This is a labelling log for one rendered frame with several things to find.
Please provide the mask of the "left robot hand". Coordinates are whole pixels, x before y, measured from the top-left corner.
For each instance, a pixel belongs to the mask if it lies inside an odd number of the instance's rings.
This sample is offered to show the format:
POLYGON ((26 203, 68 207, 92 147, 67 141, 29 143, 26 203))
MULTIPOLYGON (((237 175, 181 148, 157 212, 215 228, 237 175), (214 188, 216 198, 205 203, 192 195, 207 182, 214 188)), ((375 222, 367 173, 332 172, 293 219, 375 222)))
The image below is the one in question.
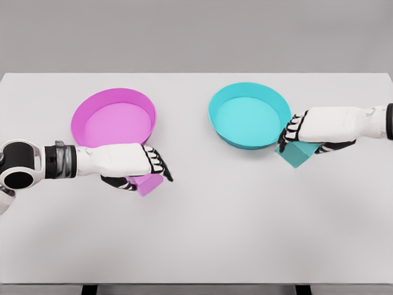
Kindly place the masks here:
POLYGON ((119 189, 135 191, 137 185, 129 177, 159 174, 172 182, 173 177, 159 152, 139 143, 112 144, 94 149, 94 157, 101 179, 119 189))

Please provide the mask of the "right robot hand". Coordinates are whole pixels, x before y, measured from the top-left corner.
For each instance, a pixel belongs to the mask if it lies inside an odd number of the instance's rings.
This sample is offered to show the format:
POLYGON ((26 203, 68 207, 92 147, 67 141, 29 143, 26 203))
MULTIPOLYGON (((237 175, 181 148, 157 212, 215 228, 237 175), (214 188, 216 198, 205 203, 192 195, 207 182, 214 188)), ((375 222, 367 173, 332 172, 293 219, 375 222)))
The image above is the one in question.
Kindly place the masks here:
POLYGON ((278 138, 279 152, 291 142, 318 143, 317 154, 352 146, 359 137, 359 114, 355 107, 314 107, 295 114, 278 138))

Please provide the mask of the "pink block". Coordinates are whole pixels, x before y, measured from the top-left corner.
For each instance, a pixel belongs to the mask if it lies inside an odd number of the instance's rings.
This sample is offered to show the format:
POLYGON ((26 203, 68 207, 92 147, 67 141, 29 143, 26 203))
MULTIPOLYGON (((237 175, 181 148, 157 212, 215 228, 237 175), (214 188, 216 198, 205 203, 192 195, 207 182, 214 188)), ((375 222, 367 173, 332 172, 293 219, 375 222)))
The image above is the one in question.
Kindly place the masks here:
POLYGON ((163 182, 163 177, 159 174, 148 174, 144 176, 127 176, 131 184, 136 186, 140 196, 144 197, 152 192, 163 182))

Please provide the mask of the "teal block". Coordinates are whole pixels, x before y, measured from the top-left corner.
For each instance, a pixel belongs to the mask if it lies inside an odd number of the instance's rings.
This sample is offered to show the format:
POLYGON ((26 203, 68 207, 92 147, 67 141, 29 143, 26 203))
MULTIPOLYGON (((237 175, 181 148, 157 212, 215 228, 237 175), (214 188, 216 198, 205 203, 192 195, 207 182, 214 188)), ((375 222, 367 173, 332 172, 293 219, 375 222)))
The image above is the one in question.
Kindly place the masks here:
POLYGON ((294 168, 306 162, 319 148, 322 143, 307 143, 302 141, 289 142, 283 152, 279 151, 279 146, 275 149, 287 163, 294 168))

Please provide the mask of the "pink round plate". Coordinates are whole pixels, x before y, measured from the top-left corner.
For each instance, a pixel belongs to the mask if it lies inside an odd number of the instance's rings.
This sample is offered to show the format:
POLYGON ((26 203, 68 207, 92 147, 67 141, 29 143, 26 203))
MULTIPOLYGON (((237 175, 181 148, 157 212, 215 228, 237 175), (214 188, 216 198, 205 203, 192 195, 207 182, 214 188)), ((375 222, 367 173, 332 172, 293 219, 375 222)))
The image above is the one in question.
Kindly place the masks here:
POLYGON ((129 88, 100 91, 83 101, 71 119, 71 134, 80 146, 140 143, 150 138, 157 120, 155 105, 129 88))

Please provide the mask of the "cyan round plate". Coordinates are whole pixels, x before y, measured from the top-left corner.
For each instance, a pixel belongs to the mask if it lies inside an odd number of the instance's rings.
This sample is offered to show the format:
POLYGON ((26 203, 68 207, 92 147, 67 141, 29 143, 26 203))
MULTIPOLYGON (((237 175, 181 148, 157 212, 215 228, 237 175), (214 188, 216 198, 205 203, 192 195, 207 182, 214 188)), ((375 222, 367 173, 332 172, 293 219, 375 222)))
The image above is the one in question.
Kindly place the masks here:
POLYGON ((208 117, 216 133, 228 144, 256 150, 277 142, 292 113, 288 102, 272 88, 239 82, 212 96, 208 117))

